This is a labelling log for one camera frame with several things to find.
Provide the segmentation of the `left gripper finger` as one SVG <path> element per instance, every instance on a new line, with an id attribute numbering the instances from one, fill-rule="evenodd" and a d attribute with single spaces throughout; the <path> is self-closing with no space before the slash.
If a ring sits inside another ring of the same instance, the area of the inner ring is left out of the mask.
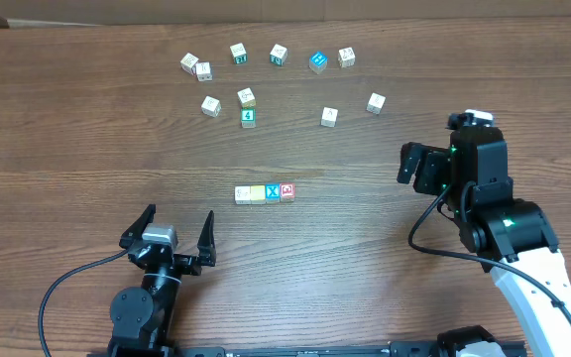
<path id="1" fill-rule="evenodd" d="M 156 206 L 149 204 L 141 216 L 123 232 L 119 246 L 122 249 L 128 249 L 134 242 L 141 240 L 147 226 L 154 221 L 155 214 Z"/>
<path id="2" fill-rule="evenodd" d="M 202 227 L 197 243 L 198 262 L 200 266 L 216 265 L 216 248 L 214 239 L 214 211 L 210 210 Z"/>

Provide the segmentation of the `green L wooden block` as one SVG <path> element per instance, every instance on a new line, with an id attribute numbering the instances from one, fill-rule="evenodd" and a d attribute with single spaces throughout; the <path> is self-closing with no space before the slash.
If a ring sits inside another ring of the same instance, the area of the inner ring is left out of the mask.
<path id="1" fill-rule="evenodd" d="M 251 204 L 251 187 L 249 185 L 238 185 L 234 189 L 235 203 Z"/>

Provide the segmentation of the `yellow top wooden block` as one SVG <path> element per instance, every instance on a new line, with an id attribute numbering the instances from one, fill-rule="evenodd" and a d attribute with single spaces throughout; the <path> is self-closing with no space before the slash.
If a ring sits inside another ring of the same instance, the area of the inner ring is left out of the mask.
<path id="1" fill-rule="evenodd" d="M 250 200 L 252 204 L 266 203 L 266 188 L 263 184 L 250 186 Z"/>

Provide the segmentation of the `blue X wooden block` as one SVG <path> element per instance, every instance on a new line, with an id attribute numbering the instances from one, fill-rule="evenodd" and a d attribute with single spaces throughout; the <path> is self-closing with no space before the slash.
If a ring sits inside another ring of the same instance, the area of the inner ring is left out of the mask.
<path id="1" fill-rule="evenodd" d="M 281 201 L 281 185 L 279 183 L 267 183 L 265 185 L 266 203 L 279 203 Z"/>

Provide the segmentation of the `red top wooden block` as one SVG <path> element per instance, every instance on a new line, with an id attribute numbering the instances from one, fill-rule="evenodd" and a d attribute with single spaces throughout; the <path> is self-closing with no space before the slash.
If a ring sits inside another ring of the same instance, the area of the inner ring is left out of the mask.
<path id="1" fill-rule="evenodd" d="M 295 199 L 295 185 L 292 182 L 282 182 L 280 184 L 281 202 L 293 202 Z"/>

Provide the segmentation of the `green top wooden block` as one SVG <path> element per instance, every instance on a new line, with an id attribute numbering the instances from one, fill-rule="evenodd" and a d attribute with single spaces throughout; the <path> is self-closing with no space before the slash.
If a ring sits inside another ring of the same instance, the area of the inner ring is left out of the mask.
<path id="1" fill-rule="evenodd" d="M 256 110 L 254 108 L 243 108 L 240 114 L 240 123 L 245 129 L 255 128 L 257 125 Z"/>

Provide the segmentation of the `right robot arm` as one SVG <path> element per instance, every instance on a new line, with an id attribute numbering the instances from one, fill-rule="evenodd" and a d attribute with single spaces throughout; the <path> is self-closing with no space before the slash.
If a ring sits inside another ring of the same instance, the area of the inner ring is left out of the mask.
<path id="1" fill-rule="evenodd" d="M 454 126 L 447 148 L 409 142 L 400 183 L 447 205 L 465 252 L 513 310 L 532 353 L 571 356 L 571 284 L 557 235 L 542 209 L 514 197 L 508 146 L 496 127 Z"/>

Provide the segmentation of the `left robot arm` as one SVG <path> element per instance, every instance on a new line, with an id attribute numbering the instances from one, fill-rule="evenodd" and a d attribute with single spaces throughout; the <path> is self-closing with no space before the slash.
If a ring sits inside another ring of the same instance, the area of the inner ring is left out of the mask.
<path id="1" fill-rule="evenodd" d="M 110 303 L 110 356 L 179 356 L 169 332 L 181 278 L 199 276 L 204 267 L 216 265 L 213 212 L 204 222 L 196 255 L 176 251 L 175 228 L 155 223 L 155 213 L 156 207 L 148 205 L 119 241 L 128 260 L 144 275 L 139 286 L 120 291 Z"/>

